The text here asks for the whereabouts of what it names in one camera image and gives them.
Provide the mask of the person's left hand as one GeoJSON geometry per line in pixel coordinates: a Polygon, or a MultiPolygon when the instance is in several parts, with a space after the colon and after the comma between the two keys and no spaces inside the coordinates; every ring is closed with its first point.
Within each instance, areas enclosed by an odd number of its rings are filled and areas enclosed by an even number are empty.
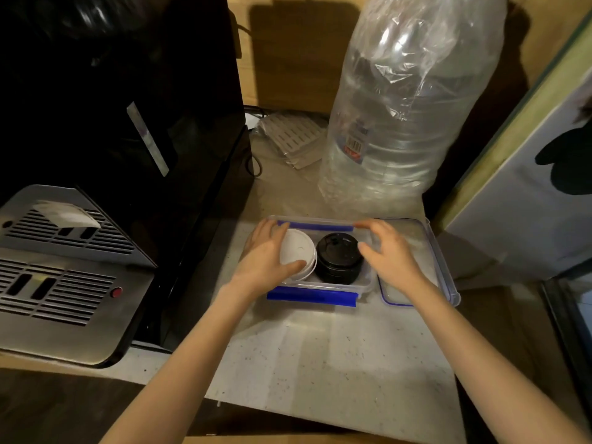
{"type": "Polygon", "coordinates": [[[289,223],[262,219],[246,240],[241,259],[228,283],[236,293],[250,301],[274,289],[278,280],[279,253],[289,223]]]}

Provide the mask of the person's right hand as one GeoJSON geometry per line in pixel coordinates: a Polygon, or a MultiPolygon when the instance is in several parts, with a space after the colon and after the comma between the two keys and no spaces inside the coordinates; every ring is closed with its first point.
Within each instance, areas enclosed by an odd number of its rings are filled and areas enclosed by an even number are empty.
{"type": "Polygon", "coordinates": [[[392,225],[373,218],[354,222],[353,226],[370,230],[379,239],[382,264],[380,268],[373,269],[380,278],[411,302],[418,295],[430,291],[431,283],[415,261],[406,239],[392,225]]]}

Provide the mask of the stack of white cup lids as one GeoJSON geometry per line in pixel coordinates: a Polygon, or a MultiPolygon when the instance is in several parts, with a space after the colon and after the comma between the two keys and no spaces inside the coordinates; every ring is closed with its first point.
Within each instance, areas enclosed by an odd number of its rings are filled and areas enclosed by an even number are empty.
{"type": "Polygon", "coordinates": [[[289,228],[282,241],[279,253],[279,261],[287,265],[293,261],[306,261],[306,266],[298,273],[285,279],[284,283],[300,282],[307,279],[316,267],[317,251],[311,237],[298,229],[289,228]]]}

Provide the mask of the person's right forearm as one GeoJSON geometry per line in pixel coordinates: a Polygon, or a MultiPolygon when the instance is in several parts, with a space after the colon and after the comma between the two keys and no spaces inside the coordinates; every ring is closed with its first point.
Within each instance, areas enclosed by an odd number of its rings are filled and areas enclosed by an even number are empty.
{"type": "Polygon", "coordinates": [[[423,274],[388,283],[411,300],[500,444],[592,444],[423,274]]]}

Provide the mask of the person's left forearm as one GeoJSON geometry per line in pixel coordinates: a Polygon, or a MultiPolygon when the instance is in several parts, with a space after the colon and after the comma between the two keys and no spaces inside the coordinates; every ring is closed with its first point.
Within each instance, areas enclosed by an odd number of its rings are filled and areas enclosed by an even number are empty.
{"type": "Polygon", "coordinates": [[[109,428],[99,444],[182,444],[249,305],[277,285],[235,279],[109,428]]]}

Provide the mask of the stack of black cup lids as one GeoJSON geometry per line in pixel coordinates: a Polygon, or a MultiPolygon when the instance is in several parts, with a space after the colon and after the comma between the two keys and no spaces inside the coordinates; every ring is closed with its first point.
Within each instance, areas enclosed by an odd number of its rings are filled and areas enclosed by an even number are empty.
{"type": "Polygon", "coordinates": [[[345,232],[332,232],[316,245],[316,276],[323,283],[350,285],[358,278],[364,263],[358,240],[345,232]]]}

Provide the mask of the clear container with blue clips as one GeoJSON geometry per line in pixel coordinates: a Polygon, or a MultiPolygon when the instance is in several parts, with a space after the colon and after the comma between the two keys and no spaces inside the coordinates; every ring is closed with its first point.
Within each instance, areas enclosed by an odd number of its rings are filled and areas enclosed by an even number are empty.
{"type": "MultiPolygon", "coordinates": [[[[374,235],[371,231],[358,229],[351,222],[328,220],[319,218],[296,218],[294,216],[271,216],[277,225],[289,223],[290,228],[307,233],[315,247],[326,235],[332,232],[345,232],[368,245],[374,244],[374,235]]],[[[277,301],[310,302],[334,306],[355,307],[362,295],[374,290],[378,283],[378,276],[374,269],[364,260],[360,274],[354,283],[340,285],[323,283],[315,274],[315,271],[300,282],[282,282],[267,294],[267,299],[277,301]]]]}

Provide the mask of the clear container lid blue rim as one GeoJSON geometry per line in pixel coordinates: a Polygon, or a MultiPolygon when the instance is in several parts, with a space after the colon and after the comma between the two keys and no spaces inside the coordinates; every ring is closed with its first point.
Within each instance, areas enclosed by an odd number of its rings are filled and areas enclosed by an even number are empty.
{"type": "Polygon", "coordinates": [[[415,218],[384,218],[383,220],[406,239],[415,261],[426,278],[439,288],[453,307],[459,306],[461,295],[456,289],[429,222],[415,218]]]}

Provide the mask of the white slotted parts in bag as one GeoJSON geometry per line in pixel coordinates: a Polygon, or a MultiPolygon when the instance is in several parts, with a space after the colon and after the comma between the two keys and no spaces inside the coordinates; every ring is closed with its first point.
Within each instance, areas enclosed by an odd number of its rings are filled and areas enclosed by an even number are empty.
{"type": "Polygon", "coordinates": [[[316,113],[277,111],[260,119],[256,129],[287,165],[301,170],[324,156],[328,125],[316,113]]]}

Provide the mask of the large clear plastic water bottle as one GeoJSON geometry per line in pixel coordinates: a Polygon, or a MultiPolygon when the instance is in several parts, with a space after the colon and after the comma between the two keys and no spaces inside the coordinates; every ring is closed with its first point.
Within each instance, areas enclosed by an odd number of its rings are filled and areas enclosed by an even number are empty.
{"type": "Polygon", "coordinates": [[[499,63],[507,0],[366,0],[348,44],[319,190],[382,214],[430,188],[499,63]]]}

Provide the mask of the white board with green edge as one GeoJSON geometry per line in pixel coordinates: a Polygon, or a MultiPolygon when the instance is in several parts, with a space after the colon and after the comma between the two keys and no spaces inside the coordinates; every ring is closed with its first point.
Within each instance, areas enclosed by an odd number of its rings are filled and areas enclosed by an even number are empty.
{"type": "Polygon", "coordinates": [[[459,290],[543,281],[592,259],[592,11],[433,225],[459,290]]]}

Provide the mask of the white strip sticker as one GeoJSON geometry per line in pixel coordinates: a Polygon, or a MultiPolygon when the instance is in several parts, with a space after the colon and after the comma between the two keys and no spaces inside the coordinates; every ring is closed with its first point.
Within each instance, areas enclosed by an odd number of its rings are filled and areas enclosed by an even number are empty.
{"type": "Polygon", "coordinates": [[[156,164],[159,172],[163,177],[166,177],[169,173],[169,166],[167,165],[167,162],[162,152],[160,151],[156,141],[154,140],[151,132],[149,131],[135,102],[131,102],[127,106],[126,111],[137,133],[143,141],[144,146],[146,147],[154,163],[156,164]]]}

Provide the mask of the dark glass panel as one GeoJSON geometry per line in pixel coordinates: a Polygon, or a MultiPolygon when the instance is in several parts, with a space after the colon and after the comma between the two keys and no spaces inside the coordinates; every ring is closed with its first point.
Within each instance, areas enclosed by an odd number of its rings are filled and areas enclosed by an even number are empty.
{"type": "Polygon", "coordinates": [[[592,426],[592,258],[539,287],[576,395],[592,426]]]}

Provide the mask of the silver slotted drip tray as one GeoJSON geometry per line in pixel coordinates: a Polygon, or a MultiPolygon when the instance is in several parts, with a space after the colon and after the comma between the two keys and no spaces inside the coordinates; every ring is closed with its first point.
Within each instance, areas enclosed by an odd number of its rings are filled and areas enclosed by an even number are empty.
{"type": "Polygon", "coordinates": [[[0,352],[110,365],[156,271],[83,193],[22,188],[0,207],[0,352]],[[117,286],[122,294],[111,298],[117,286]]]}

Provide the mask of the black coffee machine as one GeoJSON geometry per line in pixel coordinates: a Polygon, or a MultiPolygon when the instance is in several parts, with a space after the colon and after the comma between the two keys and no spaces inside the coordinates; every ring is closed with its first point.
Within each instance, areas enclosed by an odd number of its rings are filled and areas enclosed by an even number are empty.
{"type": "Polygon", "coordinates": [[[227,0],[0,0],[0,207],[29,185],[74,188],[157,266],[99,368],[133,341],[171,352],[186,336],[188,285],[246,203],[251,156],[227,0]]]}

